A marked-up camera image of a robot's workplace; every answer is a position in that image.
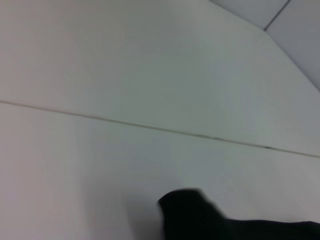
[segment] black fabric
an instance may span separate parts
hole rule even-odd
[[[166,240],[320,240],[320,224],[226,219],[196,189],[159,200]]]

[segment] black object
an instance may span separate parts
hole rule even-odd
[[[159,200],[166,240],[320,240],[320,224],[225,218],[195,189]]]

